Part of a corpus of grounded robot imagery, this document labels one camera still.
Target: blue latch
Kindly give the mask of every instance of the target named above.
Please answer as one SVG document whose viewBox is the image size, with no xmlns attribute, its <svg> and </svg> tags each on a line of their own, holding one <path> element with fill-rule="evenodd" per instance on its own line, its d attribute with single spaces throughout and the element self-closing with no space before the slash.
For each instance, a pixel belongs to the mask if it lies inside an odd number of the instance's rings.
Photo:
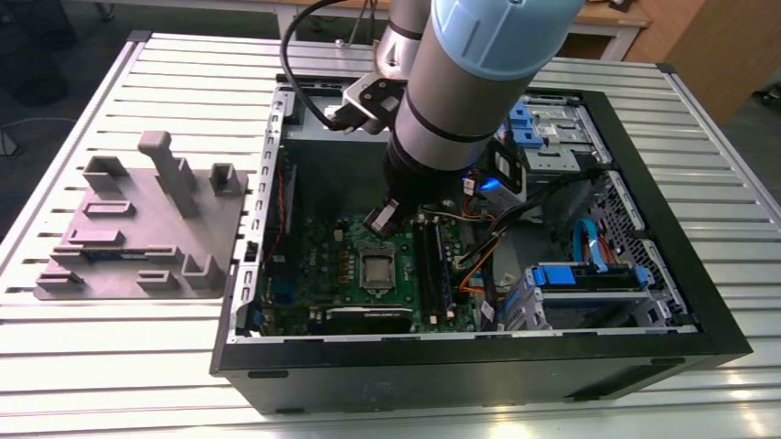
<svg viewBox="0 0 781 439">
<path fill-rule="evenodd" d="M 539 267 L 532 268 L 534 286 L 542 286 L 547 283 L 546 272 Z"/>
<path fill-rule="evenodd" d="M 642 265 L 635 265 L 634 266 L 634 275 L 637 276 L 637 282 L 639 282 L 639 285 L 643 288 L 647 287 L 647 284 L 650 284 L 650 280 L 647 278 L 646 267 L 643 267 Z"/>
<path fill-rule="evenodd" d="M 572 274 L 572 268 L 566 265 L 546 265 L 543 267 L 546 271 L 547 283 L 551 285 L 574 285 L 575 275 Z"/>
</svg>

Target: metal slotted table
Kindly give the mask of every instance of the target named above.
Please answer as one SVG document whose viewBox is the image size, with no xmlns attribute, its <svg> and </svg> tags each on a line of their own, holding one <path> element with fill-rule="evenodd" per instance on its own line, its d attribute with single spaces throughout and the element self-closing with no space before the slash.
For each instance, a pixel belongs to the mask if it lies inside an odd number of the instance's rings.
<svg viewBox="0 0 781 439">
<path fill-rule="evenodd" d="M 658 438 L 781 432 L 781 210 L 679 79 L 653 65 L 555 59 L 534 85 L 603 91 L 610 98 L 755 351 L 721 368 L 673 377 L 612 402 L 268 417 L 207 373 L 220 300 L 38 302 L 36 277 L 78 206 L 80 169 L 92 155 L 152 168 L 135 150 L 139 133 L 165 130 L 192 169 L 213 162 L 249 172 L 259 167 L 281 71 L 277 42 L 135 36 L 0 246 L 0 434 Z M 355 77 L 371 69 L 371 57 L 369 48 L 291 47 L 301 74 Z"/>
</svg>

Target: black connector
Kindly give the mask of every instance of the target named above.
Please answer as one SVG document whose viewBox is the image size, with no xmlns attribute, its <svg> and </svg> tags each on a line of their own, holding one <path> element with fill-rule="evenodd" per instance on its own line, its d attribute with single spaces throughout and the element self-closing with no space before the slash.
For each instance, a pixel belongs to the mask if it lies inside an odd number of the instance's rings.
<svg viewBox="0 0 781 439">
<path fill-rule="evenodd" d="M 244 262 L 257 261 L 257 242 L 247 241 L 247 251 L 244 252 Z"/>
</svg>

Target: black power cord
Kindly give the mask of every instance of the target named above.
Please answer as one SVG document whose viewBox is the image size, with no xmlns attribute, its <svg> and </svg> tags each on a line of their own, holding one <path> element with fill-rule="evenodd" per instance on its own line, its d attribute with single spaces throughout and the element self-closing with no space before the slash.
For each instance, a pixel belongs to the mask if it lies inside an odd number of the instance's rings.
<svg viewBox="0 0 781 439">
<path fill-rule="evenodd" d="M 284 31 L 284 35 L 281 36 L 281 41 L 279 42 L 279 60 L 281 63 L 281 69 L 284 70 L 284 76 L 288 79 L 288 83 L 291 84 L 292 91 L 295 92 L 295 96 L 297 99 L 304 103 L 305 108 L 311 111 L 311 113 L 317 118 L 319 122 L 325 125 L 325 127 L 331 131 L 343 131 L 348 128 L 347 124 L 336 123 L 321 112 L 317 108 L 317 105 L 312 102 L 312 99 L 305 94 L 304 89 L 297 83 L 297 80 L 292 76 L 291 70 L 291 62 L 288 60 L 288 45 L 291 44 L 292 35 L 295 34 L 295 29 L 299 25 L 304 22 L 305 18 L 311 16 L 311 14 L 321 9 L 325 6 L 335 5 L 336 3 L 341 3 L 347 0 L 319 0 L 313 5 L 308 6 L 297 16 L 295 16 L 291 25 L 288 26 L 287 30 Z"/>
</svg>

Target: blue drive bracket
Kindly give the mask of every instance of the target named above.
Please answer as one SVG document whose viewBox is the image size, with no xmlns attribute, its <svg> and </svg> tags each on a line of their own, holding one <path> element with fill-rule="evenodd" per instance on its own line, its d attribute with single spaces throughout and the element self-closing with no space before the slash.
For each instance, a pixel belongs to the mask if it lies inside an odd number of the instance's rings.
<svg viewBox="0 0 781 439">
<path fill-rule="evenodd" d="M 536 134 L 536 130 L 534 129 L 534 115 L 528 112 L 526 104 L 522 102 L 516 103 L 512 110 L 510 110 L 508 116 L 515 145 L 520 148 L 542 148 L 546 145 L 546 140 Z M 504 126 L 502 126 L 499 134 L 504 132 L 504 129 Z"/>
</svg>

